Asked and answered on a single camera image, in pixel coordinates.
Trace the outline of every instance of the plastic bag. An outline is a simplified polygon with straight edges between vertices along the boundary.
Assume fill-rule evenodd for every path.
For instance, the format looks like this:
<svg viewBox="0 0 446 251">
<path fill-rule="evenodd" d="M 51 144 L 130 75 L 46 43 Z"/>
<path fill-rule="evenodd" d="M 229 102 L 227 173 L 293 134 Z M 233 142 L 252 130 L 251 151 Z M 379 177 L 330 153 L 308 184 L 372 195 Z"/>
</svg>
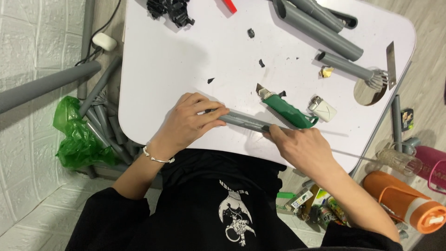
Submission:
<svg viewBox="0 0 446 251">
<path fill-rule="evenodd" d="M 76 170 L 95 163 L 115 165 L 112 147 L 102 148 L 102 143 L 79 114 L 79 100 L 66 96 L 57 105 L 53 126 L 66 138 L 60 143 L 56 156 L 63 167 Z"/>
</svg>

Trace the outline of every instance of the astronaut print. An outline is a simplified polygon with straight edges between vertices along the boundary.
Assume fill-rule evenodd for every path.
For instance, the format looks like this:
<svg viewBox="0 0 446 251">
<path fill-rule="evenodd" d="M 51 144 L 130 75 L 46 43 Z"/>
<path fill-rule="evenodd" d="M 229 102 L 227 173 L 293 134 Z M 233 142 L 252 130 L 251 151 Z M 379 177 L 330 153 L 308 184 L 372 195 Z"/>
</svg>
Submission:
<svg viewBox="0 0 446 251">
<path fill-rule="evenodd" d="M 220 220 L 226 225 L 226 237 L 244 247 L 246 245 L 246 235 L 256 235 L 256 232 L 250 227 L 250 225 L 252 226 L 251 214 L 240 197 L 241 193 L 248 194 L 248 192 L 244 190 L 233 191 L 221 180 L 220 184 L 229 193 L 219 207 Z"/>
</svg>

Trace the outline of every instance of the white lighter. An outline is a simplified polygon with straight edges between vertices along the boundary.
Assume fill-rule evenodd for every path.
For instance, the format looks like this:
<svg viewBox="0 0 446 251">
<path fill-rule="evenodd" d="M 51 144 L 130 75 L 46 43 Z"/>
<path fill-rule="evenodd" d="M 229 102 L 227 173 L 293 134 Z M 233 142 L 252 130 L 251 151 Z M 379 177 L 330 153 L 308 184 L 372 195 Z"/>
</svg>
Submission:
<svg viewBox="0 0 446 251">
<path fill-rule="evenodd" d="M 338 113 L 319 96 L 314 97 L 311 103 L 308 109 L 325 122 L 329 122 Z"/>
</svg>

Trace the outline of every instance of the pink bag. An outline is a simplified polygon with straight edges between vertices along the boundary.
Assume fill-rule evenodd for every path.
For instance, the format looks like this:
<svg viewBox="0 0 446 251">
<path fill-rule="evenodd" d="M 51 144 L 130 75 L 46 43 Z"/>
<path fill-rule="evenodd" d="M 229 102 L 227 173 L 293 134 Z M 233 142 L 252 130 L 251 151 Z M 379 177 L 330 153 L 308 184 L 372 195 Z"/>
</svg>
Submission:
<svg viewBox="0 0 446 251">
<path fill-rule="evenodd" d="M 424 163 L 417 175 L 427 180 L 430 190 L 446 195 L 446 193 L 431 187 L 431 183 L 433 183 L 441 188 L 446 188 L 446 153 L 428 146 L 417 146 L 416 150 L 415 157 Z"/>
</svg>

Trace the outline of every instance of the silver bangle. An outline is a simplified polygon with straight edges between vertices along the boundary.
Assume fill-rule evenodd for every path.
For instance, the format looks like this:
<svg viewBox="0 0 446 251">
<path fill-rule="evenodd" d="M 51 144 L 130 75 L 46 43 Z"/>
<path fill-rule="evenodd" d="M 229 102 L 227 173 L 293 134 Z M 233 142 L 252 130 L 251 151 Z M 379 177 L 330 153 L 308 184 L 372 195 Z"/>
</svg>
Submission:
<svg viewBox="0 0 446 251">
<path fill-rule="evenodd" d="M 147 150 L 147 146 L 145 146 L 145 147 L 142 149 L 142 151 L 144 152 L 144 155 L 145 155 L 146 157 L 150 157 L 150 153 L 148 153 L 146 150 Z M 159 159 L 156 159 L 156 158 L 154 158 L 154 157 L 150 157 L 150 160 L 153 160 L 153 161 L 156 161 L 156 162 L 160 162 L 160 163 L 172 163 L 173 161 L 175 161 L 175 156 L 172 157 L 171 159 L 169 159 L 168 161 L 159 160 Z"/>
</svg>

